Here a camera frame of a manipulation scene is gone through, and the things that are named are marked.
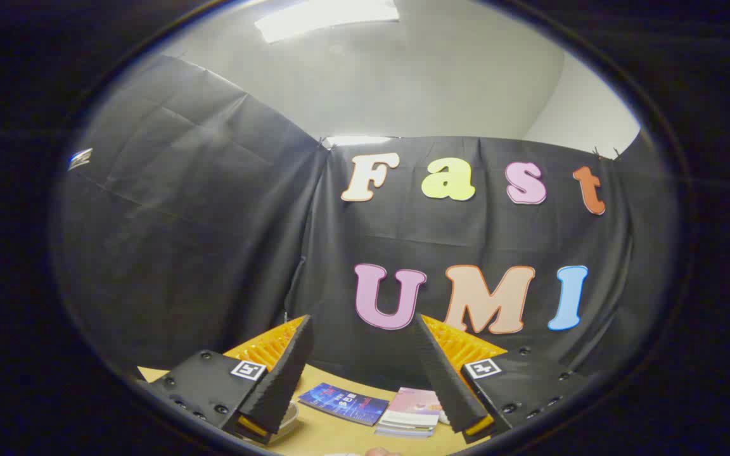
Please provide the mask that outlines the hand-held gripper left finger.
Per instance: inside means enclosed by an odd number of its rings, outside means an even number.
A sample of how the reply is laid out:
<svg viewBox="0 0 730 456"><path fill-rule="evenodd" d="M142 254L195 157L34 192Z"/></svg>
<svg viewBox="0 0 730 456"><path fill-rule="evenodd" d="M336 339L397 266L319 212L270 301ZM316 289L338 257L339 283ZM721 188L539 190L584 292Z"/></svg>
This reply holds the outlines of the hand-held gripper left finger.
<svg viewBox="0 0 730 456"><path fill-rule="evenodd" d="M224 354L199 350L140 388L186 421L266 445L312 352L312 324L302 315Z"/></svg>

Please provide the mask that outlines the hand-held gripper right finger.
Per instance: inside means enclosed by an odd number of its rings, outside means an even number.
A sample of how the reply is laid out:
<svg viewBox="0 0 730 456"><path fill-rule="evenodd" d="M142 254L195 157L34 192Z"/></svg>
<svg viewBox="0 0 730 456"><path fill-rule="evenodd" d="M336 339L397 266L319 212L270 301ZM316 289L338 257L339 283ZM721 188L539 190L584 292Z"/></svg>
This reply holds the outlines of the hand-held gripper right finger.
<svg viewBox="0 0 730 456"><path fill-rule="evenodd" d="M589 382L530 348L505 350L427 315L415 315L413 343L450 427L466 443L545 416Z"/></svg>

